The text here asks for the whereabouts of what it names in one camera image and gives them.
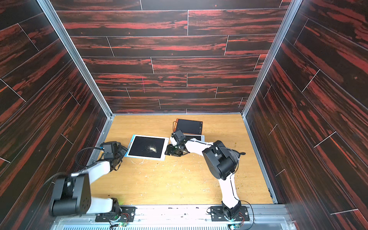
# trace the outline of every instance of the dark wood wall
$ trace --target dark wood wall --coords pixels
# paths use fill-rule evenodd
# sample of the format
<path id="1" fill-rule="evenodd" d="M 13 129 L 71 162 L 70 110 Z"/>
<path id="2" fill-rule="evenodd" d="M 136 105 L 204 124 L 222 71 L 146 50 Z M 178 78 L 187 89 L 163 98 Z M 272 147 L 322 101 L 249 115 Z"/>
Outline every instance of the dark wood wall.
<path id="1" fill-rule="evenodd" d="M 241 112 L 288 0 L 51 0 L 114 113 Z"/>
<path id="2" fill-rule="evenodd" d="M 304 0 L 247 114 L 299 229 L 368 229 L 368 1 Z"/>
<path id="3" fill-rule="evenodd" d="M 42 184 L 77 169 L 106 116 L 36 0 L 1 1 L 0 18 L 0 229 L 45 230 Z"/>

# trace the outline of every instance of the wooden table surface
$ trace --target wooden table surface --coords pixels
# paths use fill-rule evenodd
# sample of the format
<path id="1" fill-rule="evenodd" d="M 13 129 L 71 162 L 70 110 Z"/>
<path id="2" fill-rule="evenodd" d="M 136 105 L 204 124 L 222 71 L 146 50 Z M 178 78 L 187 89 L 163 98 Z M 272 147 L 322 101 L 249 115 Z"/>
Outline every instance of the wooden table surface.
<path id="1" fill-rule="evenodd" d="M 245 152 L 235 174 L 237 194 L 251 204 L 271 204 L 247 130 L 240 114 L 116 116 L 107 141 L 128 147 L 134 134 L 170 137 L 177 118 L 203 121 L 206 142 L 220 140 L 228 148 Z M 94 197 L 115 197 L 120 204 L 221 204 L 219 182 L 210 173 L 203 156 L 190 153 L 166 156 L 164 161 L 124 157 L 118 171 L 91 184 Z"/>

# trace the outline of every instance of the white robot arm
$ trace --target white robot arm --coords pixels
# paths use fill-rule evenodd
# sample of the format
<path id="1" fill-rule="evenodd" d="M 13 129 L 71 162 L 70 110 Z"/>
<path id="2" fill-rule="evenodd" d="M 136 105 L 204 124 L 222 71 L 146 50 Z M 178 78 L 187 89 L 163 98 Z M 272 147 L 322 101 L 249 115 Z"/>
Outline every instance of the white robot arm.
<path id="1" fill-rule="evenodd" d="M 104 159 L 101 157 L 86 169 L 56 180 L 49 208 L 52 216 L 110 212 L 120 217 L 121 209 L 117 199 L 92 197 L 90 184 L 117 170 L 116 166 L 120 166 L 128 149 L 116 141 L 102 143 L 101 147 Z"/>
<path id="2" fill-rule="evenodd" d="M 166 155 L 182 156 L 185 155 L 183 152 L 191 152 L 204 156 L 210 172 L 219 180 L 225 217 L 228 220 L 235 219 L 241 202 L 235 190 L 234 172 L 243 153 L 226 148 L 221 141 L 201 142 L 195 138 L 186 140 L 180 130 L 171 135 L 170 141 Z"/>

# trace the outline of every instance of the red wire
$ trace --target red wire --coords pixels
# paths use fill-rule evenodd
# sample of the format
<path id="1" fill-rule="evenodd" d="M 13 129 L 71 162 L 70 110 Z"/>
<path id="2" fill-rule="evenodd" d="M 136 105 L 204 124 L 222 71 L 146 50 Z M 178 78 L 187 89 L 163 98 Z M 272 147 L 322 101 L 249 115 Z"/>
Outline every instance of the red wire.
<path id="1" fill-rule="evenodd" d="M 240 226 L 243 226 L 243 224 L 244 224 L 244 217 L 241 215 L 241 213 L 239 212 L 239 215 L 241 216 L 241 218 L 242 218 L 242 221 L 241 221 L 241 225 Z"/>
<path id="2" fill-rule="evenodd" d="M 128 213 L 123 213 L 127 216 L 127 221 L 125 221 L 125 223 L 127 223 L 129 221 L 129 214 Z"/>

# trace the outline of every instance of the mounting plate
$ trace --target mounting plate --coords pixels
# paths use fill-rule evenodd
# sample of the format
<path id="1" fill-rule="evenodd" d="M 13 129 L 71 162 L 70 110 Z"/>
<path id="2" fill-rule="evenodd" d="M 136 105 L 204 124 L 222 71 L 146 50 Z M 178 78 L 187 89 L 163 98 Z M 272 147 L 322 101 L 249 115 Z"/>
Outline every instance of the mounting plate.
<path id="1" fill-rule="evenodd" d="M 132 207 L 132 206 L 120 206 L 121 208 L 121 218 L 118 221 L 111 221 L 114 219 L 114 215 L 112 215 L 111 213 L 101 213 L 101 214 L 97 214 L 95 222 L 110 222 L 111 223 L 116 223 L 116 222 L 133 222 L 134 220 L 134 216 L 135 216 L 135 210 L 137 209 L 136 207 Z M 129 220 L 127 221 L 127 216 L 123 213 L 127 213 L 129 214 Z"/>
<path id="2" fill-rule="evenodd" d="M 223 208 L 222 206 L 211 206 L 211 219 L 212 221 L 228 221 L 225 218 L 225 214 L 223 213 Z M 239 210 L 239 212 L 241 213 L 241 215 L 244 217 L 244 221 L 249 221 L 249 213 L 248 213 L 248 209 L 245 206 L 242 206 Z M 237 218 L 235 218 L 235 220 L 233 220 L 234 222 L 236 221 L 242 221 L 241 216 L 239 215 Z"/>

